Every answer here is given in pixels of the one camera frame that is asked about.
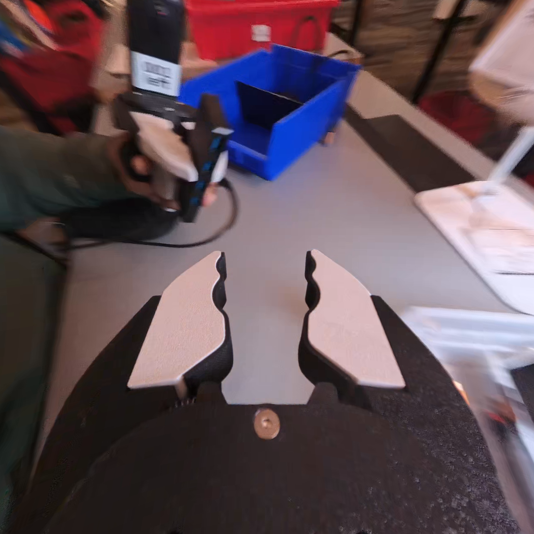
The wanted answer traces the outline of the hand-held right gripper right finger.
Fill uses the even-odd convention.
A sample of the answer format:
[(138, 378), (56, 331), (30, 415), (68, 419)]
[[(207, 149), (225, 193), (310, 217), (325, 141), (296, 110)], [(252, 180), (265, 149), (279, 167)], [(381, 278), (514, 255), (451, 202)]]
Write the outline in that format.
[(321, 251), (306, 253), (307, 283), (299, 366), (312, 383), (326, 373), (349, 384), (405, 388), (384, 327), (368, 289)]

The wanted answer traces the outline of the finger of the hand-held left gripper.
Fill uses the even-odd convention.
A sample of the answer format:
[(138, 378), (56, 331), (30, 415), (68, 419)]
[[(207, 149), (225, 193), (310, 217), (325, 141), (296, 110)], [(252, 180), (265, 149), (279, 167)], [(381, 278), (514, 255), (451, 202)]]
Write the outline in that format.
[(141, 153), (176, 178), (187, 182), (198, 180), (188, 146), (174, 132), (174, 124), (155, 115), (130, 111), (137, 132), (136, 143)]
[(220, 183), (226, 176), (229, 163), (229, 153), (227, 150), (222, 151), (215, 163), (210, 175), (210, 184)]

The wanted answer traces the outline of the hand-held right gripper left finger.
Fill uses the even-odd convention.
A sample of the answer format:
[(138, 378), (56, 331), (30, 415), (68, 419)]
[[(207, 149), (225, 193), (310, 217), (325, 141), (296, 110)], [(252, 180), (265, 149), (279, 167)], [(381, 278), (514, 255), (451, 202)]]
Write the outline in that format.
[(171, 387), (185, 401), (205, 382), (220, 384), (233, 366), (224, 310), (226, 260), (214, 251), (163, 292), (131, 371), (130, 390)]

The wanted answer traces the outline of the slim usb hub blue ports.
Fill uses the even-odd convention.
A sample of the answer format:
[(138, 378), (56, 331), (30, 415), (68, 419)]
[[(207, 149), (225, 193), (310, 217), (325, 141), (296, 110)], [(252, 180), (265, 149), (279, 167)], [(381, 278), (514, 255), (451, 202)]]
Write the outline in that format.
[(185, 136), (197, 177), (192, 180), (180, 178), (176, 190), (183, 222), (193, 223), (196, 220), (206, 190), (214, 182), (219, 159), (228, 154), (226, 145), (231, 134), (233, 129), (221, 108), (219, 97), (203, 93), (197, 108), (195, 126)]

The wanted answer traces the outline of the blue plastic bin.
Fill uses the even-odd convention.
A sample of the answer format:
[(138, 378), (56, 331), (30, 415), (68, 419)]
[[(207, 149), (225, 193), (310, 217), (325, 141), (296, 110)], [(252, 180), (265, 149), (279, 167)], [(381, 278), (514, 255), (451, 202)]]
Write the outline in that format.
[[(258, 50), (186, 81), (180, 102), (198, 107), (203, 93), (217, 95), (233, 134), (229, 163), (267, 181), (275, 180), (334, 131), (361, 66), (282, 45)], [(244, 121), (236, 81), (301, 102), (272, 130)]]

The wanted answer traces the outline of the clear plastic bin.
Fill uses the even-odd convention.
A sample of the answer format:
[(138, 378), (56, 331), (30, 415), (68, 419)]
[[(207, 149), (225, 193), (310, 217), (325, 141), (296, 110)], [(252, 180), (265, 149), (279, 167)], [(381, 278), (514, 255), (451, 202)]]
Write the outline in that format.
[(477, 419), (522, 533), (533, 533), (533, 317), (414, 307), (404, 323)]

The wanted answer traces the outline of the person's left hand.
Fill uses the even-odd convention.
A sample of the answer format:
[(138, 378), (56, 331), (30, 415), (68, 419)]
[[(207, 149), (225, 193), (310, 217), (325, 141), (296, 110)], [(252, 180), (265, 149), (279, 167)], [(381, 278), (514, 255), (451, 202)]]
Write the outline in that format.
[(107, 138), (107, 153), (120, 182), (128, 192), (138, 197), (145, 197), (165, 210), (181, 211), (181, 206), (176, 200), (160, 196), (150, 182), (142, 182), (132, 178), (129, 169), (133, 170), (137, 175), (151, 176), (155, 164), (143, 153), (139, 153), (131, 157), (129, 164), (126, 165), (122, 157), (123, 149), (124, 146), (131, 143), (133, 143), (132, 138), (126, 131)]

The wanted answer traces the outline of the black divider panel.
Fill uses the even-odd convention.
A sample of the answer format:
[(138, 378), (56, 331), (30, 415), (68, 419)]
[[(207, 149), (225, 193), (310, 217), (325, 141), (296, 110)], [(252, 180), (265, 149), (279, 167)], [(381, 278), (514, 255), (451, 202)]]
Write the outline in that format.
[(302, 103), (241, 81), (235, 82), (245, 122), (272, 130), (273, 126), (302, 107)]

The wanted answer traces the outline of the black quilted cushion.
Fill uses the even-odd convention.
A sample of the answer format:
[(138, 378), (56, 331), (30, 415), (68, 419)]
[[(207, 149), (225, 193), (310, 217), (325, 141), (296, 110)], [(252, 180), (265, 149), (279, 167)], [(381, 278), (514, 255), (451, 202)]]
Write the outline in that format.
[(179, 211), (164, 208), (148, 198), (132, 197), (72, 209), (61, 214), (59, 222), (70, 240), (150, 241), (171, 231), (179, 216)]

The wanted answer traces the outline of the red fabric bag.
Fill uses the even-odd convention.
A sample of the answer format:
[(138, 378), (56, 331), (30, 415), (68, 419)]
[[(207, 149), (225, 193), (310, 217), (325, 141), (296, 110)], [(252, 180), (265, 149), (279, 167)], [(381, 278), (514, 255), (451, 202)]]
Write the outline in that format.
[(103, 1), (1, 1), (1, 95), (37, 131), (90, 130)]

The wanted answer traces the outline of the red plastic bin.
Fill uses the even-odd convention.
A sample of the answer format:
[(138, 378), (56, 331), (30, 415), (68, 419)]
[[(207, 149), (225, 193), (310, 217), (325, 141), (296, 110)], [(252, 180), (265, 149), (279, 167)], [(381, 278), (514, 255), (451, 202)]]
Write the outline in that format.
[(200, 58), (233, 59), (273, 44), (319, 51), (340, 1), (185, 1)]

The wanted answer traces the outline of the person's green clothed body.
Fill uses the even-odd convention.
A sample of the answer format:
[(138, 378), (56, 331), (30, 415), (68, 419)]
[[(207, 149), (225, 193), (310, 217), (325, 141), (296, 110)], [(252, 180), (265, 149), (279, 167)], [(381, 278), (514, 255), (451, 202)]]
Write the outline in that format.
[(1, 234), (1, 533), (30, 481), (66, 267)]

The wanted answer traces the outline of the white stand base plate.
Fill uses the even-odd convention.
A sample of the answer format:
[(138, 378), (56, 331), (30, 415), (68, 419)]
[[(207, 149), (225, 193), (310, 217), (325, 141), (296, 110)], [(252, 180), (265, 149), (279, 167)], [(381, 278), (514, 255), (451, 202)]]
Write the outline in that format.
[(533, 315), (533, 193), (483, 181), (416, 194), (415, 204), (493, 293)]

